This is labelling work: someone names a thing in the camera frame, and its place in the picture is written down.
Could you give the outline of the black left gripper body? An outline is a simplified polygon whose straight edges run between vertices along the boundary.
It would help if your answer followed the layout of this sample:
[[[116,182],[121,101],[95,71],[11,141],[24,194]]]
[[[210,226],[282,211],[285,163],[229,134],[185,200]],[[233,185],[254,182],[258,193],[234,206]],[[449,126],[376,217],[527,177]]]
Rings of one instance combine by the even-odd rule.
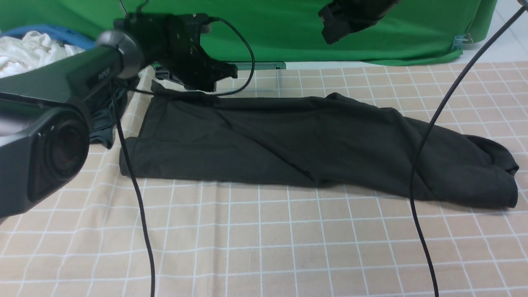
[[[204,13],[133,13],[113,26],[135,41],[145,65],[159,64],[191,90],[215,92],[218,81],[238,76],[236,65],[210,57],[200,45],[200,36],[217,21]]]

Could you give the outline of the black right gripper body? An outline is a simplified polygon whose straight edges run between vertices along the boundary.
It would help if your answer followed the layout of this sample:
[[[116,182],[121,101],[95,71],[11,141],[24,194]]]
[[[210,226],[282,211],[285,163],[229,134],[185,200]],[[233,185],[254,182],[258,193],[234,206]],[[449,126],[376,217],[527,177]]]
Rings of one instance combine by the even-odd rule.
[[[371,28],[399,3],[399,0],[332,0],[318,12],[323,23],[322,36],[327,45],[333,45],[345,36]]]

